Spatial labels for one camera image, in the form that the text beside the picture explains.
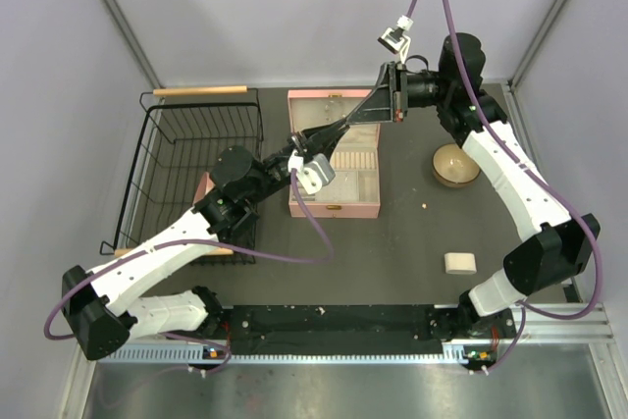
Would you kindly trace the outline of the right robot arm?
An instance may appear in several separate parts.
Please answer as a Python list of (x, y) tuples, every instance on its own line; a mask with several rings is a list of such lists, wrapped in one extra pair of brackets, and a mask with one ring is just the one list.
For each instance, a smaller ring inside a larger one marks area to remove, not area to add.
[(480, 40), (469, 33), (447, 36), (437, 69), (416, 73), (404, 63), (410, 44), (406, 34), (390, 28), (379, 41), (399, 59), (380, 68), (372, 91), (349, 122), (400, 122), (411, 108), (435, 107), (442, 127), (505, 204), (521, 239), (501, 269), (461, 294), (460, 329), (480, 336), (511, 304), (581, 274), (590, 261), (599, 263), (598, 220), (579, 215), (549, 187), (518, 143), (505, 112), (482, 90), (486, 56)]

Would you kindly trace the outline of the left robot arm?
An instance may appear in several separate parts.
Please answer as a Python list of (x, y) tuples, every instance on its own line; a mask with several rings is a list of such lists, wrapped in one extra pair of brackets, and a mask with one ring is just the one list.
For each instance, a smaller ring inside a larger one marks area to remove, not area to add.
[(331, 183), (331, 157), (348, 129), (346, 120), (339, 120), (297, 131), (263, 161), (239, 145), (225, 149), (203, 175), (191, 207), (165, 230), (109, 263), (69, 269), (54, 310), (63, 314), (84, 357), (100, 360), (129, 340), (172, 331), (216, 335), (223, 315), (211, 290), (150, 298), (145, 293), (220, 249), (258, 256), (235, 244), (258, 220), (257, 204), (286, 186), (314, 194)]

